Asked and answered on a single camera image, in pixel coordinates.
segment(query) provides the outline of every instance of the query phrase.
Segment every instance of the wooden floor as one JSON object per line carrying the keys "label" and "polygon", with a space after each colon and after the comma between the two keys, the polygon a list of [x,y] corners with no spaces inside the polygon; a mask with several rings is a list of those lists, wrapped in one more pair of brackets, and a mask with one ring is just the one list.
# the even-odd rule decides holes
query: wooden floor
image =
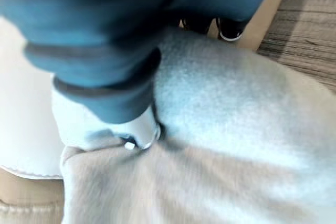
{"label": "wooden floor", "polygon": [[336,92],[336,0],[283,0],[258,52]]}

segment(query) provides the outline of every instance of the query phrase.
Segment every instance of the gray fleece fabric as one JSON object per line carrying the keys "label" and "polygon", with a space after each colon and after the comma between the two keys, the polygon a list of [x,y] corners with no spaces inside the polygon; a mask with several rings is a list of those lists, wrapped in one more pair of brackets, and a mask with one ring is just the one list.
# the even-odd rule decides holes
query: gray fleece fabric
{"label": "gray fleece fabric", "polygon": [[63,224],[332,224],[336,97],[249,51],[171,30],[155,80],[166,135],[126,150],[54,92]]}

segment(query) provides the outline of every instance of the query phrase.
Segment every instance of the black shoe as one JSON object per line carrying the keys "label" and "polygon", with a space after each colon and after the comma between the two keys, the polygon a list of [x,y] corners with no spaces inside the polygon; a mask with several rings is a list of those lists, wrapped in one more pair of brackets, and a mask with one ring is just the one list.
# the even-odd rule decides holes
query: black shoe
{"label": "black shoe", "polygon": [[218,38],[228,42],[237,41],[241,38],[248,22],[233,21],[226,18],[216,19]]}
{"label": "black shoe", "polygon": [[185,30],[194,31],[199,34],[206,35],[209,32],[212,18],[191,17],[184,18],[182,24]]}

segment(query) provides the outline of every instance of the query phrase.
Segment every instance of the teal jacket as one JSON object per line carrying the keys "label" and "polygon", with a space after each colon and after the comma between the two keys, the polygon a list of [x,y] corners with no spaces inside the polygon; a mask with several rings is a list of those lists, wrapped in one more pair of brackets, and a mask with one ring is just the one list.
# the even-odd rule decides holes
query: teal jacket
{"label": "teal jacket", "polygon": [[27,38],[26,57],[55,73],[59,92],[123,123],[152,103],[167,25],[190,13],[247,21],[262,0],[0,1],[0,13]]}

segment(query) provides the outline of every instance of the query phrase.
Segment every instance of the person's arm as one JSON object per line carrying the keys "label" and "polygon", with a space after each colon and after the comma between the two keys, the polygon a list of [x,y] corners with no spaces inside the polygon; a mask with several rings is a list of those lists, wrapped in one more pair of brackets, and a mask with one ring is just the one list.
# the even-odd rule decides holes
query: person's arm
{"label": "person's arm", "polygon": [[130,122],[152,102],[160,63],[158,20],[172,0],[2,0],[27,38],[25,55],[55,73],[56,89],[110,124]]}

